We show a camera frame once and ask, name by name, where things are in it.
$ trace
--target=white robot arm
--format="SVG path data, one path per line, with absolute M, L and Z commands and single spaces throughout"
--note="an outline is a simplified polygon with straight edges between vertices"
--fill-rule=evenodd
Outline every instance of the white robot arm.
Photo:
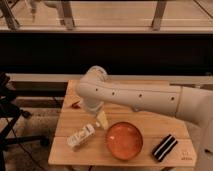
M 76 86 L 83 108 L 97 114 L 103 102 L 130 106 L 192 122 L 202 129 L 195 171 L 213 170 L 213 91 L 165 85 L 108 83 L 106 71 L 94 66 Z

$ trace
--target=wood grain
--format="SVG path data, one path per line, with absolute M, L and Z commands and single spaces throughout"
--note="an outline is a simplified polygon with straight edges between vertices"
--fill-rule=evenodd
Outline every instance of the wood grain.
M 168 82 L 121 81 L 125 83 L 165 84 Z M 183 121 L 151 112 L 133 112 L 125 106 L 106 103 L 104 110 L 110 125 L 127 121 L 134 124 L 142 133 L 144 145 L 141 153 L 134 159 L 123 162 L 112 157 L 105 145 L 105 131 L 96 129 L 96 134 L 79 150 L 73 151 L 67 145 L 67 138 L 85 124 L 95 125 L 95 118 L 82 109 L 73 109 L 71 105 L 80 98 L 75 93 L 77 80 L 68 83 L 61 114 L 58 120 L 55 138 L 49 156 L 49 163 L 55 165 L 99 165 L 99 166 L 159 166 L 193 167 L 196 153 Z M 175 136 L 179 143 L 174 150 L 158 163 L 151 156 L 152 149 L 168 134 Z

